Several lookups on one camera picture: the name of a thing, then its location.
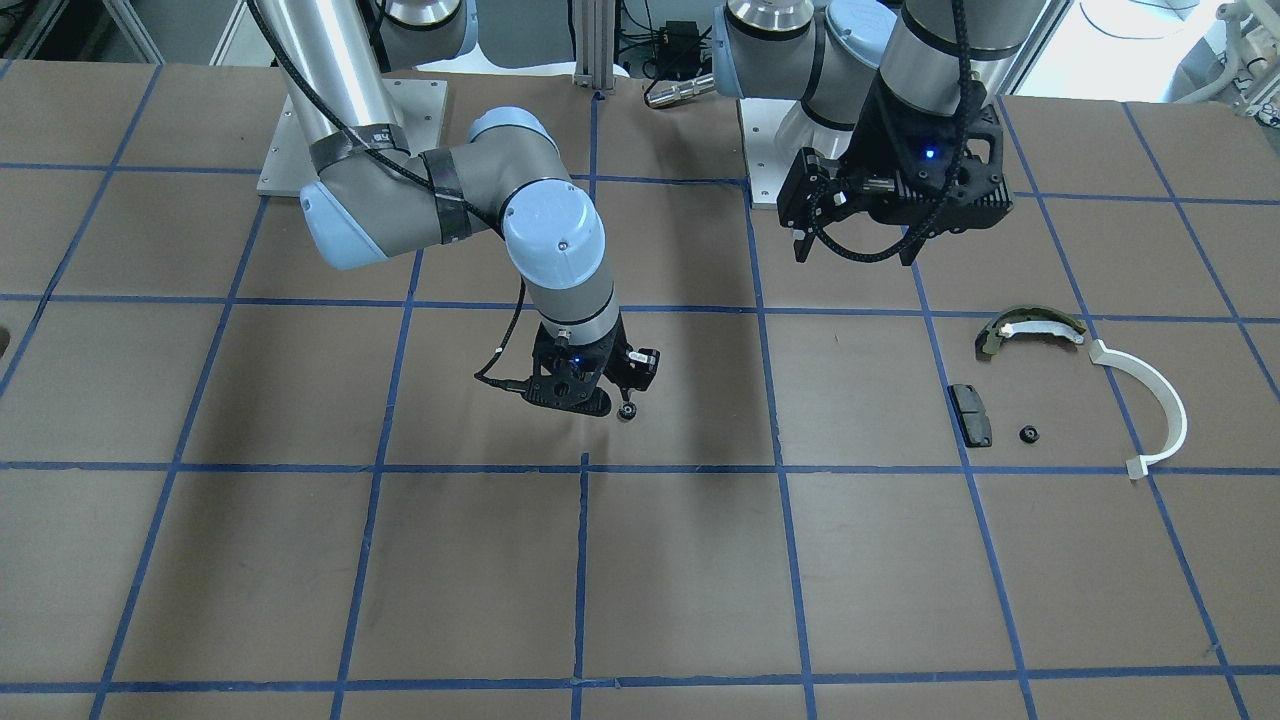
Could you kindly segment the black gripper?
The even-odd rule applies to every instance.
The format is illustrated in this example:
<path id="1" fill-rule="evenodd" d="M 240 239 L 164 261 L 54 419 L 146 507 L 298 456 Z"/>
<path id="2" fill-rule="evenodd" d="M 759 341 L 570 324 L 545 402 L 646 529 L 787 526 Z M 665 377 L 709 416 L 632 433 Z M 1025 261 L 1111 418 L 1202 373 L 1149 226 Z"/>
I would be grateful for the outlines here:
<path id="1" fill-rule="evenodd" d="M 882 79 L 873 82 L 841 158 L 824 159 L 814 149 L 801 149 L 777 196 L 780 224 L 792 228 L 795 261 L 808 260 L 813 229 L 860 211 L 881 224 L 916 225 L 942 199 L 937 231 L 988 229 L 1000 223 L 1012 210 L 1002 168 L 1004 132 L 995 109 L 978 105 L 986 99 L 983 83 L 970 81 L 969 95 L 965 138 L 986 142 L 989 156 L 982 160 L 964 150 L 954 187 L 946 184 L 946 170 L 963 150 L 954 117 L 911 108 Z M 925 242 L 927 228 L 909 228 L 900 264 L 913 265 Z"/>
<path id="2" fill-rule="evenodd" d="M 540 407 L 607 416 L 612 402 L 599 386 L 600 379 L 620 388 L 622 404 L 634 402 L 636 391 L 649 388 L 659 361 L 659 350 L 635 348 L 627 342 L 622 320 L 589 345 L 571 345 L 564 336 L 553 337 L 541 328 L 532 346 L 532 374 L 522 383 L 522 398 Z"/>

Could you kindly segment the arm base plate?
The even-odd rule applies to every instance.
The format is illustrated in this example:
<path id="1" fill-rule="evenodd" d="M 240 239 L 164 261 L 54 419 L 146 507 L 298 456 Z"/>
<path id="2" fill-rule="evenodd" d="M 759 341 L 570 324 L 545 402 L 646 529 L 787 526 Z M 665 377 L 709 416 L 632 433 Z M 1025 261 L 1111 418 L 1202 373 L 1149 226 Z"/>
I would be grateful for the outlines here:
<path id="1" fill-rule="evenodd" d="M 439 145 L 448 86 L 443 79 L 384 79 L 379 92 L 326 95 L 325 104 L 349 126 L 390 123 L 399 127 L 399 145 L 415 155 Z M 296 199 L 317 179 L 310 147 L 334 129 L 320 111 L 291 88 L 259 173 L 261 196 Z"/>
<path id="2" fill-rule="evenodd" d="M 742 152 L 753 205 L 776 209 L 781 187 L 803 145 L 805 120 L 796 100 L 741 99 Z"/>

